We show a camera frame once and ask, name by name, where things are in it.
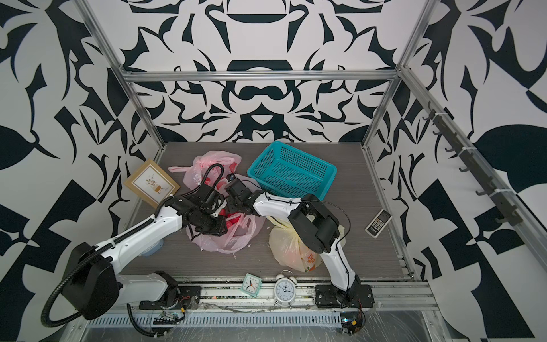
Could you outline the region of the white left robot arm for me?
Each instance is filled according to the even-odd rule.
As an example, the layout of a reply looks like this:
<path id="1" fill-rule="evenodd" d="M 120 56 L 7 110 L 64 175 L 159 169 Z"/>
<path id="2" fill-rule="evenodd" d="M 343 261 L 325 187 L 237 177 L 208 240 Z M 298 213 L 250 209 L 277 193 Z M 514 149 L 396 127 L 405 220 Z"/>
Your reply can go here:
<path id="1" fill-rule="evenodd" d="M 207 185 L 182 195 L 170 195 L 153 215 L 120 235 L 91 246 L 78 245 L 72 252 L 61 282 L 61 295 L 88 320 L 111 307 L 136 302 L 177 303 L 177 282 L 166 272 L 124 275 L 134 259 L 151 253 L 167 236 L 192 226 L 195 231 L 221 236 L 226 220 L 220 215 L 224 196 Z"/>

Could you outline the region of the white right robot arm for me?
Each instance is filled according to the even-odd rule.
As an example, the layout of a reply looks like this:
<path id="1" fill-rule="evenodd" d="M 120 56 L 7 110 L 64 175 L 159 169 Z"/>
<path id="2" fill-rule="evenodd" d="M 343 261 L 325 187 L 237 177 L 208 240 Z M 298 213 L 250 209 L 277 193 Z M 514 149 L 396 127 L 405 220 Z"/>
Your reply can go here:
<path id="1" fill-rule="evenodd" d="M 347 300 L 356 296 L 360 279 L 343 251 L 340 222 L 315 195 L 283 198 L 266 190 L 252 191 L 235 175 L 228 176 L 225 191 L 228 209 L 291 224 L 307 248 L 320 254 L 337 295 Z"/>

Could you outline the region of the pink plastic bag front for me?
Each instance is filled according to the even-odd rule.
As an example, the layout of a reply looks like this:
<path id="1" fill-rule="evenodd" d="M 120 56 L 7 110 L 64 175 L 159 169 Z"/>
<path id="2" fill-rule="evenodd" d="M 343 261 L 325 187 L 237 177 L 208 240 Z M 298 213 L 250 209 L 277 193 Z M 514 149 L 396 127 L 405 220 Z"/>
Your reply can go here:
<path id="1" fill-rule="evenodd" d="M 196 188 L 200 180 L 200 171 L 186 172 L 183 183 L 191 190 Z M 242 175 L 236 174 L 236 177 L 240 179 L 251 190 L 257 190 L 258 187 L 253 183 L 248 183 L 251 178 L 247 178 Z M 225 188 L 228 185 L 228 181 L 223 178 L 217 185 L 217 190 L 227 196 Z M 231 255 L 239 250 L 247 247 L 250 240 L 253 239 L 261 231 L 266 219 L 264 217 L 256 217 L 251 215 L 244 215 L 241 213 L 226 214 L 225 211 L 221 212 L 222 216 L 226 217 L 227 233 L 220 237 L 212 235 L 199 235 L 196 237 L 197 232 L 195 227 L 190 225 L 185 229 L 187 236 L 191 239 L 195 245 L 197 245 L 202 251 L 207 252 L 219 252 L 222 254 Z"/>

